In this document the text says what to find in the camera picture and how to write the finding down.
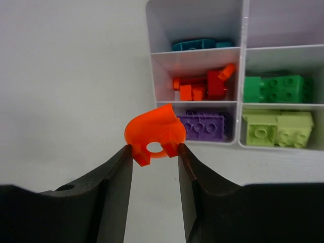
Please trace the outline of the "light green lego brick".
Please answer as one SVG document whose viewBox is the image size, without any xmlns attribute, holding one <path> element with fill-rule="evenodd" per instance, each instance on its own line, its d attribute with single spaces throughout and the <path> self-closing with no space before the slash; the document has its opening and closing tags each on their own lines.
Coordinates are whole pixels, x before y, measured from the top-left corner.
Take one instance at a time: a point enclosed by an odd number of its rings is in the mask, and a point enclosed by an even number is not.
<svg viewBox="0 0 324 243">
<path fill-rule="evenodd" d="M 309 111 L 282 111 L 277 117 L 275 144 L 280 147 L 305 148 L 314 127 Z"/>
<path fill-rule="evenodd" d="M 279 115 L 279 110 L 244 109 L 242 117 L 247 123 L 246 144 L 274 147 Z"/>
</svg>

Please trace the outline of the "green teal lego stack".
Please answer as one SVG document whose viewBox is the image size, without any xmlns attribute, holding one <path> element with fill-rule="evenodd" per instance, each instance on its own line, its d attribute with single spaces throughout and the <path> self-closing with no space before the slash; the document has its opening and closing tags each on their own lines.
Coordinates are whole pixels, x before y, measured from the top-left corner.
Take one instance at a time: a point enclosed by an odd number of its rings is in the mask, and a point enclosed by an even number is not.
<svg viewBox="0 0 324 243">
<path fill-rule="evenodd" d="M 231 48 L 231 47 L 234 47 L 234 44 L 233 42 L 231 41 L 219 41 L 219 42 L 216 42 L 215 44 L 215 48 Z"/>
<path fill-rule="evenodd" d="M 261 89 L 264 87 L 261 77 L 250 76 L 245 77 L 244 82 L 244 103 L 262 103 L 264 95 L 261 94 Z"/>
</svg>

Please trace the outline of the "orange round lego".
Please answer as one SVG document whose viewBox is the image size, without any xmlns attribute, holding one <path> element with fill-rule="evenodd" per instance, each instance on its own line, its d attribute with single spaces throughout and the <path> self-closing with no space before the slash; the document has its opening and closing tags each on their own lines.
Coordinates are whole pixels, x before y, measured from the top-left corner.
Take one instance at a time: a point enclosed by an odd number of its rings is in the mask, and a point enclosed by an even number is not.
<svg viewBox="0 0 324 243">
<path fill-rule="evenodd" d="M 133 159 L 144 167 L 153 158 L 178 156 L 179 145 L 186 140 L 186 129 L 172 105 L 167 104 L 132 119 L 124 138 L 132 146 Z"/>
</svg>

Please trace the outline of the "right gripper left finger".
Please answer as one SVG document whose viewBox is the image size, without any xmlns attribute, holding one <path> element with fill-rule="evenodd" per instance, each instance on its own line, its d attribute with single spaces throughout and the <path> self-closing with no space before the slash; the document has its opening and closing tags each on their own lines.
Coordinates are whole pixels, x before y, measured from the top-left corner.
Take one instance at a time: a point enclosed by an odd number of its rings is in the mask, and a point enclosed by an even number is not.
<svg viewBox="0 0 324 243">
<path fill-rule="evenodd" d="M 56 190 L 1 186 L 1 242 L 123 242 L 131 147 Z"/>
</svg>

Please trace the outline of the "purple lego stack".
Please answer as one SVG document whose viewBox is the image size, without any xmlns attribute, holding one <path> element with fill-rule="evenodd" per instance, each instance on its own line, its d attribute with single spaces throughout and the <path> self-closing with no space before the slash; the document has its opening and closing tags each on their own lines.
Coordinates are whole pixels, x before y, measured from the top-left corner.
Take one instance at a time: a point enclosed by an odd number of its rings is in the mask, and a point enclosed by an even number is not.
<svg viewBox="0 0 324 243">
<path fill-rule="evenodd" d="M 187 110 L 178 118 L 187 140 L 224 142 L 232 137 L 232 117 L 227 111 Z"/>
</svg>

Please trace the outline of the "red lego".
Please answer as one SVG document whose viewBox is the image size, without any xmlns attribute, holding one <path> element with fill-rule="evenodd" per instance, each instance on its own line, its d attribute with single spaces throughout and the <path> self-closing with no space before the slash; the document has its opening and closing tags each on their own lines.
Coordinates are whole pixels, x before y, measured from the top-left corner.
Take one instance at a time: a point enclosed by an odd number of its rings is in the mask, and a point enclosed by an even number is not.
<svg viewBox="0 0 324 243">
<path fill-rule="evenodd" d="M 209 70 L 207 72 L 207 99 L 224 100 L 227 95 L 225 81 L 219 79 L 221 71 Z"/>
</svg>

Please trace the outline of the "small orange lego pair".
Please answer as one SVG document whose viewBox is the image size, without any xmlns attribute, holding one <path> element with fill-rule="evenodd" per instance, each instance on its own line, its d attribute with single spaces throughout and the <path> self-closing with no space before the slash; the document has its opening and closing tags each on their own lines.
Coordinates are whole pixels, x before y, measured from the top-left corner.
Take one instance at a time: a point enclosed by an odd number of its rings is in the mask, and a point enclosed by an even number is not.
<svg viewBox="0 0 324 243">
<path fill-rule="evenodd" d="M 192 88 L 192 100 L 202 101 L 205 99 L 206 89 L 202 86 L 196 86 Z"/>
</svg>

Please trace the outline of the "green number lego brick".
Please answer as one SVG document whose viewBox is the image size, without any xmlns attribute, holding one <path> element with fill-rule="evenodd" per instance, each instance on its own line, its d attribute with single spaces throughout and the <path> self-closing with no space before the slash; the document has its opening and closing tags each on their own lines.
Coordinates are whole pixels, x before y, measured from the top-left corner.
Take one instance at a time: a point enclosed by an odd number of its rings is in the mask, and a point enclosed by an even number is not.
<svg viewBox="0 0 324 243">
<path fill-rule="evenodd" d="M 285 75 L 261 79 L 260 102 L 312 103 L 313 79 L 301 75 Z"/>
</svg>

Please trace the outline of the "red long lego brick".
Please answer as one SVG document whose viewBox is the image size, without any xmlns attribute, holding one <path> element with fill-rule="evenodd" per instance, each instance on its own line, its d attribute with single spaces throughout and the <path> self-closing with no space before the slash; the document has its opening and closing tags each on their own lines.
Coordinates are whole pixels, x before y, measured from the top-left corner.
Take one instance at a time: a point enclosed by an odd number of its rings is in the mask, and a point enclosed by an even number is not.
<svg viewBox="0 0 324 243">
<path fill-rule="evenodd" d="M 205 86 L 207 79 L 205 77 L 179 77 L 180 85 Z"/>
</svg>

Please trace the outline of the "teal oval lego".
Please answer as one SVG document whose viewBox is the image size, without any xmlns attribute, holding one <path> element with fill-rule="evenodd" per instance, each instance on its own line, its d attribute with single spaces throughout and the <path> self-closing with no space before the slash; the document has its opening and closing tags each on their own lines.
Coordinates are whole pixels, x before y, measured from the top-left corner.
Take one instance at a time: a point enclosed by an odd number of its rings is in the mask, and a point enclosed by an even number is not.
<svg viewBox="0 0 324 243">
<path fill-rule="evenodd" d="M 187 40 L 176 43 L 172 46 L 172 51 L 190 51 L 216 48 L 216 41 L 210 38 Z"/>
</svg>

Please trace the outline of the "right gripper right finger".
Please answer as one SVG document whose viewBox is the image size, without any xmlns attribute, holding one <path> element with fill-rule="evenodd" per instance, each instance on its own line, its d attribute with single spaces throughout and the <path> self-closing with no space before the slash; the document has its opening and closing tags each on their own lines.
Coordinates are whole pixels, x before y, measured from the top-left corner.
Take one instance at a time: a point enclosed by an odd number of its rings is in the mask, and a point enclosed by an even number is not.
<svg viewBox="0 0 324 243">
<path fill-rule="evenodd" d="M 187 242 L 323 242 L 323 184 L 237 185 L 179 146 Z"/>
</svg>

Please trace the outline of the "tiny orange lego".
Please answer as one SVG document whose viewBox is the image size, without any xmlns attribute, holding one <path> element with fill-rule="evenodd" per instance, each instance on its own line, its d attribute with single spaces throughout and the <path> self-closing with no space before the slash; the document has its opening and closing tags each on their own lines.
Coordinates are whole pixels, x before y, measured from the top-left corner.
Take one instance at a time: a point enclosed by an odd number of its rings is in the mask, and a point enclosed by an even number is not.
<svg viewBox="0 0 324 243">
<path fill-rule="evenodd" d="M 181 81 L 181 79 L 179 77 L 173 78 L 173 89 L 175 91 L 180 89 L 180 81 Z"/>
<path fill-rule="evenodd" d="M 218 78 L 223 82 L 225 82 L 233 75 L 234 72 L 235 72 L 235 64 L 229 63 L 222 71 L 220 71 Z"/>
</svg>

